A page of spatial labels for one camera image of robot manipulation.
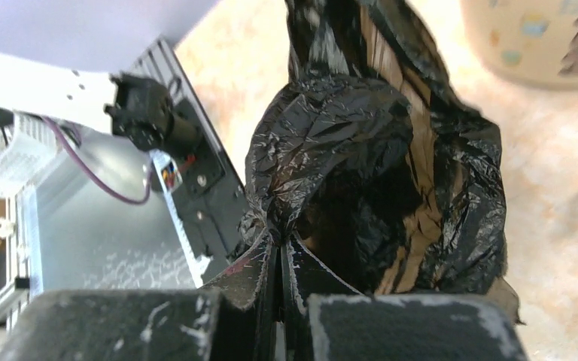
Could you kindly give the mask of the black trash bag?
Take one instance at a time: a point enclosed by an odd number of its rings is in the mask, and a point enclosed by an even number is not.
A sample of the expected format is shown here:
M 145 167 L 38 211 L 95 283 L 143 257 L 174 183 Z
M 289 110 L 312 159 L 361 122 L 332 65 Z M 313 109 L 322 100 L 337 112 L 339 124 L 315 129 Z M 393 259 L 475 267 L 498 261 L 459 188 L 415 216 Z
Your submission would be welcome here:
M 464 104 L 405 1 L 289 1 L 287 84 L 246 157 L 241 255 L 299 240 L 361 293 L 485 296 L 505 281 L 496 124 Z

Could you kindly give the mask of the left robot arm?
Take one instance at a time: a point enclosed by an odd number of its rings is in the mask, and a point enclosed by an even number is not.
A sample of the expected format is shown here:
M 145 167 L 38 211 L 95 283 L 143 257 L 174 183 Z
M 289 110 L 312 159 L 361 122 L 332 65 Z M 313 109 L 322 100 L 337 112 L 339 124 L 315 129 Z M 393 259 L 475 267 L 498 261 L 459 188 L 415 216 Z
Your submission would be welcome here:
M 175 113 L 166 87 L 152 78 L 78 71 L 3 53 L 0 108 L 66 120 L 173 157 L 193 153 L 202 140 L 199 128 Z

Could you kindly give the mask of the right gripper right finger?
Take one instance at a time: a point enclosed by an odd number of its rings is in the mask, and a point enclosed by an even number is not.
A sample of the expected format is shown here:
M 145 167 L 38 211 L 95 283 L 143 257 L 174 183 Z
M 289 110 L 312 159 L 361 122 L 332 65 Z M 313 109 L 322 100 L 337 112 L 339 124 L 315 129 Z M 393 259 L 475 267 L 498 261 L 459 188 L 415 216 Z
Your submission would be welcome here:
M 299 240 L 281 247 L 284 334 L 288 360 L 313 360 L 308 297 L 312 294 L 354 295 L 359 291 L 321 262 Z

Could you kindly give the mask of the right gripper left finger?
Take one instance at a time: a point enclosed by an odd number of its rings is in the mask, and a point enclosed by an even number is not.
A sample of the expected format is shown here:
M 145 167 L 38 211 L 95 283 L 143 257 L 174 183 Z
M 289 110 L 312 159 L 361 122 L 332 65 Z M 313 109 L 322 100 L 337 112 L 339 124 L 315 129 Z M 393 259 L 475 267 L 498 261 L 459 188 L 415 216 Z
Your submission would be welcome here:
M 272 360 L 275 350 L 275 248 L 267 231 L 203 287 L 213 292 L 209 360 Z

